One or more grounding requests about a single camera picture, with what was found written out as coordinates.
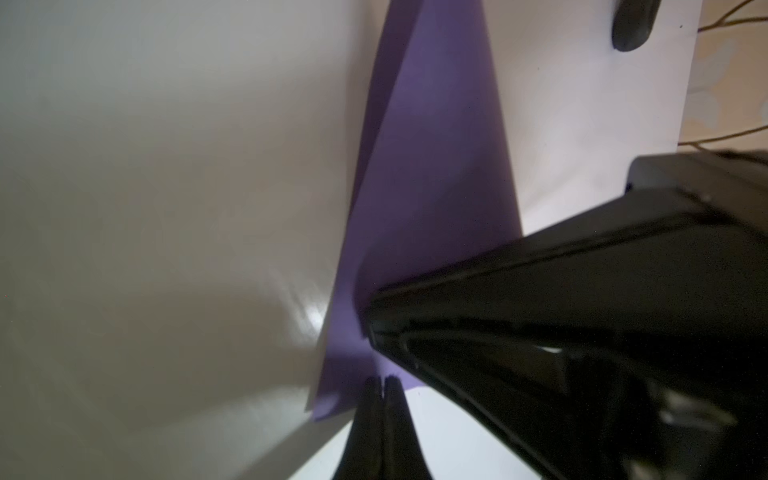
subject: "purple paper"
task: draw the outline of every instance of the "purple paper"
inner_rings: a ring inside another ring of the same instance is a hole
[[[413,376],[373,351],[358,312],[377,289],[520,237],[480,0],[392,0],[373,68],[314,418],[371,375]]]

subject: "wire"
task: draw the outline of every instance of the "wire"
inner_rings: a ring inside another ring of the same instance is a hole
[[[738,12],[739,10],[741,10],[744,7],[746,7],[747,5],[749,5],[752,2],[754,2],[754,0],[744,0],[740,4],[736,5],[732,9],[730,9],[728,12],[725,12],[722,17],[718,18],[717,20],[715,20],[715,22],[713,24],[708,25],[707,27],[711,27],[711,26],[714,26],[714,25],[721,25],[724,21],[726,21],[728,19],[728,17],[730,17],[734,13]]]
[[[707,25],[699,28],[699,33],[701,33],[702,31],[714,30],[715,28],[725,28],[725,27],[732,27],[734,25],[742,25],[745,23],[761,23],[761,22],[768,22],[768,17],[749,17],[749,18],[739,18],[737,20],[731,20],[730,22],[723,22],[723,23],[715,22],[712,25]]]
[[[732,27],[734,25],[743,25],[745,23],[768,22],[768,17],[738,18],[736,20],[730,20],[727,22],[728,17],[738,12],[739,10],[746,7],[752,2],[754,2],[754,0],[743,0],[743,2],[736,5],[735,7],[730,9],[728,12],[725,12],[725,14],[722,17],[718,18],[715,22],[710,23],[709,25],[700,27],[698,30],[698,33],[701,33],[702,31],[714,30],[715,28],[724,28],[724,27]],[[749,130],[738,131],[735,134],[723,135],[722,137],[701,138],[700,140],[694,140],[694,141],[681,141],[681,142],[677,142],[677,146],[678,147],[688,146],[688,147],[696,148],[699,151],[709,151],[706,148],[702,147],[701,144],[711,144],[716,141],[723,141],[723,140],[730,140],[731,138],[744,137],[746,135],[756,134],[759,131],[765,131],[765,130],[768,130],[768,125],[763,125],[762,127],[757,127],[757,128],[750,128]]]
[[[757,127],[757,128],[750,128],[749,130],[738,131],[735,134],[723,135],[722,137],[702,138],[700,140],[694,140],[694,141],[681,141],[681,142],[678,142],[677,145],[679,147],[689,146],[689,147],[696,148],[698,144],[711,144],[716,141],[730,140],[731,138],[738,138],[738,137],[743,137],[745,135],[756,134],[757,132],[764,131],[764,130],[768,130],[768,125],[763,125],[762,127]]]

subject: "beige wall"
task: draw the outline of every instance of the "beige wall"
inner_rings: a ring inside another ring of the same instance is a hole
[[[704,0],[700,25],[715,22],[739,2]],[[756,0],[730,19],[768,15]],[[681,141],[719,137],[768,124],[768,23],[734,25],[698,35]],[[704,145],[742,150],[768,148],[768,131]]]

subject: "white surface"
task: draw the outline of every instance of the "white surface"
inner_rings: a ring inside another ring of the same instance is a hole
[[[534,480],[540,478],[525,463],[490,435],[482,425],[456,404],[429,387],[406,392],[416,435],[427,467],[435,480],[482,478]],[[349,435],[348,424],[291,480],[330,478]]]
[[[612,3],[488,3],[527,231],[674,147],[700,0],[662,2],[630,54]],[[312,454],[348,418],[304,410],[371,18],[358,0],[0,5],[0,477],[333,470],[341,440]],[[409,401],[437,480],[528,477],[434,392]]]

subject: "black plastic part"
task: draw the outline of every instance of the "black plastic part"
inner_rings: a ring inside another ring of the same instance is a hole
[[[379,377],[366,380],[334,480],[374,480],[383,465],[384,400]]]
[[[756,478],[767,158],[639,158],[622,198],[379,291],[371,343],[545,478]]]
[[[618,51],[639,48],[650,37],[661,0],[621,0],[614,15],[611,40]]]
[[[402,383],[371,377],[363,386],[333,480],[432,480],[422,457]]]
[[[432,480],[400,379],[389,376],[384,382],[384,476]]]

